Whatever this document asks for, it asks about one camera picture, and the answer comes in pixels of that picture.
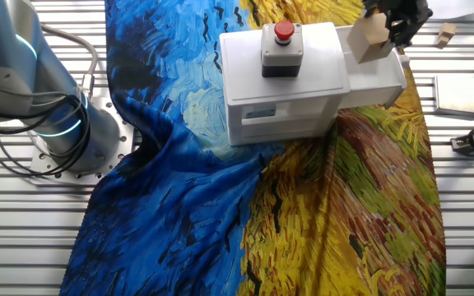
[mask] metal bracket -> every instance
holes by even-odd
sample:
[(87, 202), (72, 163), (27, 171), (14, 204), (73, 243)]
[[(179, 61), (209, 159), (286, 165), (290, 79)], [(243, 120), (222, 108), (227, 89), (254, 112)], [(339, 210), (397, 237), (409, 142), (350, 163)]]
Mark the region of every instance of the metal bracket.
[(469, 145), (468, 135), (452, 138), (451, 148), (453, 148), (453, 151), (464, 154), (464, 155), (472, 155), (474, 153), (474, 148), (471, 145)]
[[(114, 156), (107, 161), (103, 166), (96, 170), (87, 172), (85, 175), (80, 175), (73, 172), (63, 172), (56, 176), (48, 176), (46, 178), (30, 178), (34, 185), (38, 186), (58, 186), (60, 184), (74, 184), (74, 185), (96, 185), (101, 178), (109, 173), (120, 162), (120, 160), (127, 154), (132, 152), (132, 140), (134, 138), (134, 128), (132, 125), (122, 120), (118, 112), (113, 106), (110, 98), (93, 98), (91, 104), (99, 109), (103, 109), (110, 113), (120, 130), (120, 138), (118, 139), (118, 149)], [(38, 137), (38, 144), (44, 146), (44, 142)], [(34, 149), (32, 163), (30, 168), (36, 171), (43, 172), (56, 166), (56, 163), (49, 157), (46, 157), (38, 149)]]

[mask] cloth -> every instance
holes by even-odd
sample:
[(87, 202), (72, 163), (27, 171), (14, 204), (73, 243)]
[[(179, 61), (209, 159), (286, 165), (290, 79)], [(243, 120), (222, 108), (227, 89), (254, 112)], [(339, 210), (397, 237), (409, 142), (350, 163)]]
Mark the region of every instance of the cloth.
[(113, 102), (140, 147), (91, 195), (61, 295), (436, 295), (445, 246), (411, 73), (324, 138), (228, 145), (218, 36), (352, 24), (358, 0), (106, 0)]

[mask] metal slat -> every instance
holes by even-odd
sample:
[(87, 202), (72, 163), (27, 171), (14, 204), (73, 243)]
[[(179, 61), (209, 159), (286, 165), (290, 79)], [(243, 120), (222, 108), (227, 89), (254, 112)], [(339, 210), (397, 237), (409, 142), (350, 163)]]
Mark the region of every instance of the metal slat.
[(0, 212), (0, 228), (79, 228), (83, 213)]
[(64, 274), (64, 268), (0, 267), (0, 284), (59, 286)]
[(64, 268), (71, 256), (70, 249), (0, 247), (0, 266), (56, 266)]
[(0, 287), (0, 295), (6, 295), (6, 296), (50, 296), (50, 295), (59, 295), (59, 289), (57, 289), (57, 288), (22, 288), (22, 287), (5, 288), (5, 287)]

